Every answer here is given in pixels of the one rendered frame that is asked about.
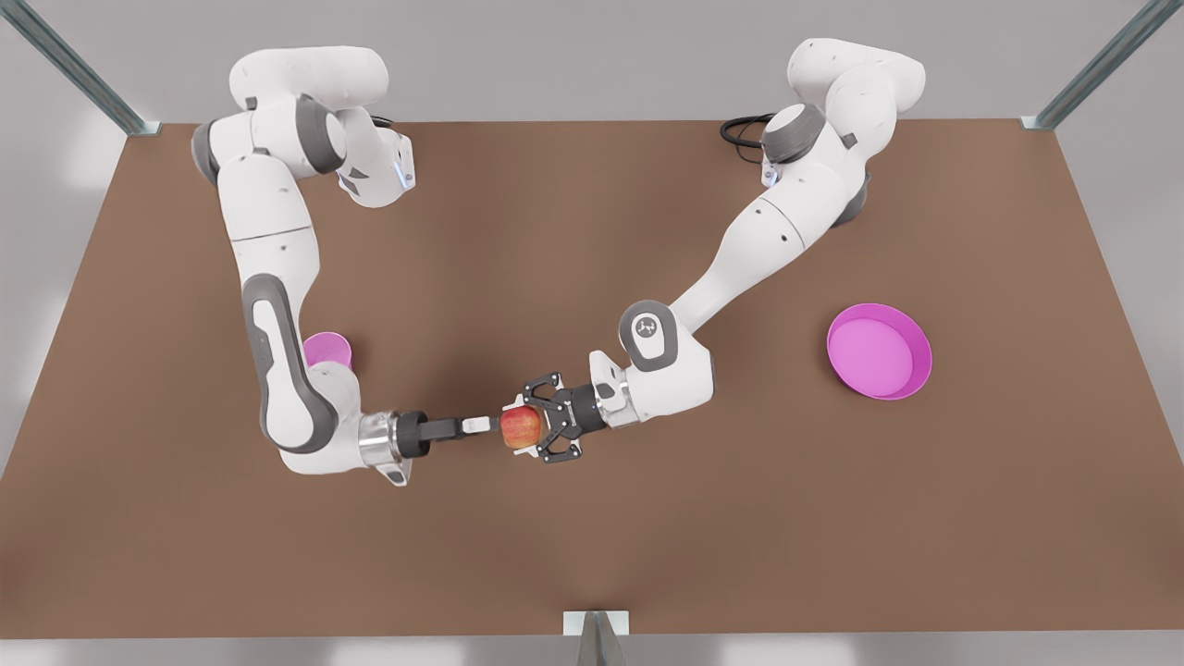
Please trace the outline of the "red yellow apple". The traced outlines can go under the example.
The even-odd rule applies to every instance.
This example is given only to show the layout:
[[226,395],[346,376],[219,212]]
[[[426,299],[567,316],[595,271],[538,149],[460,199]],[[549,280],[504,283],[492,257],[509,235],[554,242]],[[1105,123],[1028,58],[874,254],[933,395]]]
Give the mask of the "red yellow apple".
[[514,452],[532,450],[543,438],[543,421],[536,406],[511,406],[500,414],[498,431]]

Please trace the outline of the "pink bowl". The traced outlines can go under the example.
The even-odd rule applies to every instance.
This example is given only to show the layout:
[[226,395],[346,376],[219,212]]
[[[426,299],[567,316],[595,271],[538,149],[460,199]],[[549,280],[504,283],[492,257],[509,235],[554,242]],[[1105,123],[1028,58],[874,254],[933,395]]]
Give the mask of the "pink bowl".
[[352,346],[341,334],[320,332],[304,339],[302,342],[302,354],[308,369],[313,369],[322,363],[333,363],[352,370]]

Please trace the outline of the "pink plate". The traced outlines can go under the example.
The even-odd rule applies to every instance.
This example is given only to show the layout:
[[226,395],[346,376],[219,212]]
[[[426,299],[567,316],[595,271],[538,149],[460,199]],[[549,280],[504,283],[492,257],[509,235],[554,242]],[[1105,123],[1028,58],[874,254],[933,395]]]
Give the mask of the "pink plate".
[[829,325],[826,357],[858,395],[903,401],[929,383],[933,350],[913,316],[882,303],[847,307]]

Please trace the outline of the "silver frame post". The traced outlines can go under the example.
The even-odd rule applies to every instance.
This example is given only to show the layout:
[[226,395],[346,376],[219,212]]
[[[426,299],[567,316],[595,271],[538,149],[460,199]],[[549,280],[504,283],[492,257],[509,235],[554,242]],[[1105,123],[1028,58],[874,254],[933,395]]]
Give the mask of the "silver frame post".
[[1108,81],[1118,68],[1130,60],[1143,44],[1173,18],[1184,0],[1147,0],[1096,55],[1090,57],[1081,71],[1055,94],[1042,110],[1031,117],[1021,117],[1019,126],[1027,132],[1054,132],[1090,97],[1092,92]]
[[619,638],[630,635],[628,610],[566,610],[562,635],[579,636],[575,666],[626,666]]
[[27,0],[0,0],[4,17],[25,41],[54,65],[65,79],[85,94],[107,119],[129,137],[156,136],[162,127],[131,109],[118,92],[107,84],[81,55],[27,4]]

